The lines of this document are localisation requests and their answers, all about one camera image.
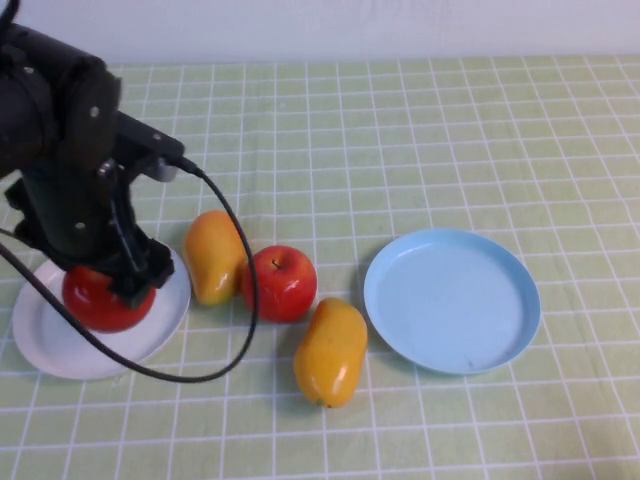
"blue plate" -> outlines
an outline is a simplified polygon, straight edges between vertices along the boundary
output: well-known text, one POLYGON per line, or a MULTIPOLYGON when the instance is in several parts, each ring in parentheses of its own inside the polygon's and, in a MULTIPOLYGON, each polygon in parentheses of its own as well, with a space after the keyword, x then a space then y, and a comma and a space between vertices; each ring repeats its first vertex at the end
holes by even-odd
POLYGON ((384 247, 367 271, 367 314, 408 360, 454 375, 516 358, 540 325, 540 297, 508 250, 473 233, 434 229, 384 247))

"screw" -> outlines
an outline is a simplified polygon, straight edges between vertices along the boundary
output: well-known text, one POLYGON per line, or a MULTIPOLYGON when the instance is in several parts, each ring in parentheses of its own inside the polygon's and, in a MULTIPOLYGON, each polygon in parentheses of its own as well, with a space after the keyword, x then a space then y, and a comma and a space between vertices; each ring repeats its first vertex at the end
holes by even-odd
POLYGON ((98 168, 98 175, 100 175, 101 177, 104 177, 109 170, 115 167, 115 165, 116 165, 116 162, 114 162, 113 159, 110 158, 109 160, 105 161, 102 165, 100 165, 100 167, 98 168))

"yellow mango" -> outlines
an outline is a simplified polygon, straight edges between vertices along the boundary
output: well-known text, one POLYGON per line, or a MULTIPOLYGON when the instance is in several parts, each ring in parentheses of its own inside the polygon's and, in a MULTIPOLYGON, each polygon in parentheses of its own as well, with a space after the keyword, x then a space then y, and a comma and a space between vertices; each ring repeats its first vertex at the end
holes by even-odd
POLYGON ((183 254, 200 304, 220 305, 238 293, 247 256, 226 212, 211 210, 198 216, 187 231, 183 254))
POLYGON ((338 298, 320 301, 293 360, 306 399, 327 408, 348 403, 360 380, 367 344, 367 324, 354 306, 338 298))

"red apple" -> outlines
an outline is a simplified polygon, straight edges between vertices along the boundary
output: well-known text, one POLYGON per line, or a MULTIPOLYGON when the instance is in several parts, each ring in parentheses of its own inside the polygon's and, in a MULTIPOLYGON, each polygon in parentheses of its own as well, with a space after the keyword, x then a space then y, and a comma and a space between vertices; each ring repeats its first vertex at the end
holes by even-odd
MULTIPOLYGON (((293 323, 311 308, 316 297, 318 278, 311 260, 293 247, 274 245, 254 255, 258 274, 260 318, 274 323, 293 323)), ((253 310, 251 270, 244 268, 241 293, 253 310)))
POLYGON ((142 321, 153 306, 155 288, 135 310, 109 291, 111 279, 86 267, 76 267, 62 280, 64 305, 85 327, 95 332, 116 333, 142 321))

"table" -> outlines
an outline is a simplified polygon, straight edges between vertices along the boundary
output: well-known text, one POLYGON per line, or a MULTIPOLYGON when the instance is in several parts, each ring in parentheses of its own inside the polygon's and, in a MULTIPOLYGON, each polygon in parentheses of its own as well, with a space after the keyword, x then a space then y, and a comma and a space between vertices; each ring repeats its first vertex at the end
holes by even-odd
MULTIPOLYGON (((3 478, 640 478, 640 56, 113 71, 123 111, 185 143, 255 249, 285 243, 314 260, 319 298, 362 308, 381 247, 453 227, 523 261, 543 323, 516 361, 469 378, 416 369, 371 331, 355 397, 323 411, 291 370, 305 325, 261 325, 248 358, 205 385, 39 374, 12 340, 23 282, 2 263, 3 478)), ((140 179, 134 202, 145 231, 174 248, 199 212, 220 208, 184 175, 140 179)), ((32 267, 43 260, 11 247, 32 267)), ((150 364, 219 368, 247 321, 239 301, 194 305, 150 364)))

